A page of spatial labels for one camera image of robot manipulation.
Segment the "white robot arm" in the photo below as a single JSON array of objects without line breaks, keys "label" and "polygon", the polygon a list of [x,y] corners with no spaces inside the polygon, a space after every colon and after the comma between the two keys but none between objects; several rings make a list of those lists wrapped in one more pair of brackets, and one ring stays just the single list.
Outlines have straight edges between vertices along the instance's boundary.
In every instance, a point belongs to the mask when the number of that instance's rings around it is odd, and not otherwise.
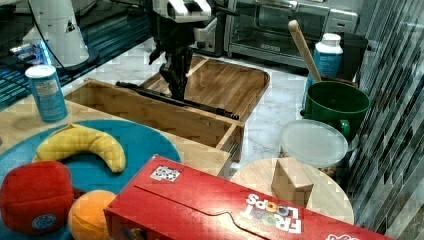
[{"label": "white robot arm", "polygon": [[219,15],[238,13],[216,0],[146,0],[150,29],[156,44],[149,56],[152,64],[165,53],[159,73],[171,96],[182,100],[193,56],[192,46],[205,42],[217,26]]}]

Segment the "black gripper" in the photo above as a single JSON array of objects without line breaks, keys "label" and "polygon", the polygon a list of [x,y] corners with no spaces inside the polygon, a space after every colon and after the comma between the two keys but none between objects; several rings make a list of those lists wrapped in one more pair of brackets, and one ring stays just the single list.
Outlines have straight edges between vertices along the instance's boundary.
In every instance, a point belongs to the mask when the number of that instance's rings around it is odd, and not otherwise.
[{"label": "black gripper", "polygon": [[176,23],[158,14],[151,15],[150,23],[156,46],[149,56],[149,63],[152,64],[163,52],[166,53],[168,64],[162,64],[159,72],[168,83],[173,98],[183,100],[192,60],[192,24]]}]

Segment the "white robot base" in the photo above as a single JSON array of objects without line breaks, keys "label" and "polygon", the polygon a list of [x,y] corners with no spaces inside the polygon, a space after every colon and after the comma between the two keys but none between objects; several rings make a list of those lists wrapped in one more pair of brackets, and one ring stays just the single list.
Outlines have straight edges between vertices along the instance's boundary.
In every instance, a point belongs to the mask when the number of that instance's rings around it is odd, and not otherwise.
[{"label": "white robot base", "polygon": [[33,27],[20,45],[9,50],[12,56],[67,71],[77,71],[98,59],[98,51],[88,47],[84,41],[72,0],[26,2],[33,18]]}]

